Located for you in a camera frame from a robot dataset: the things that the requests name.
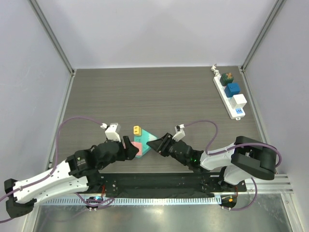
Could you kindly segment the pink cube plug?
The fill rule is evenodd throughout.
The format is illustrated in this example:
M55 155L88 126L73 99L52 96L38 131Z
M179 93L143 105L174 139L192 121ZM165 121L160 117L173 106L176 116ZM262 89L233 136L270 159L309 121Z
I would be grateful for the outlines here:
M134 141L132 141L131 143L138 149L138 152L135 157L141 158L142 157L142 143L134 142Z

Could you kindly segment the yellow cube plug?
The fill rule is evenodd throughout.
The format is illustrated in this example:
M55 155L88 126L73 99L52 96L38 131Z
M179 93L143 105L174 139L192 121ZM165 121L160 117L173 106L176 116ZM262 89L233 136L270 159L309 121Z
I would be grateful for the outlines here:
M141 136L142 134L142 129L140 126L134 126L133 127L133 134L136 136Z

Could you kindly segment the teal triangular socket adapter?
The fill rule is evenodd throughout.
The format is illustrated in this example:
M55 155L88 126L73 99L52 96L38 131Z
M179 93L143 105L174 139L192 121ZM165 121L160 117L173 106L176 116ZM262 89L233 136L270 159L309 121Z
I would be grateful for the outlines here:
M134 135L134 142L142 143L142 156L144 156L151 148L146 144L148 141L156 140L157 137L148 131L142 129L141 136Z

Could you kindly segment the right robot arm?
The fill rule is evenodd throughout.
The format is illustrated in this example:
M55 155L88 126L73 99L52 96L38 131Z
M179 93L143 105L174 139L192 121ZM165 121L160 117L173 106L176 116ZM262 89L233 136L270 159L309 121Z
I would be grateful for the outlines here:
M210 172L222 168L218 187L231 190L241 181L249 178L273 180L280 163L275 147L238 136L234 143L216 150L195 150L184 141L175 141L167 133L163 137L148 141L147 145L163 157L172 157L195 173Z

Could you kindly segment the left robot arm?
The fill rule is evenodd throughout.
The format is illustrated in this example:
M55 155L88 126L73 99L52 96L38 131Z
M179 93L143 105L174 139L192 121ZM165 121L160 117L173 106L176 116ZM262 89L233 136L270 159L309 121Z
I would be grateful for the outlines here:
M50 171L29 179L4 182L6 211L10 218L30 213L39 203L71 193L97 193L102 189L100 170L116 161L132 160L138 154L127 136L122 141L106 140L76 151Z

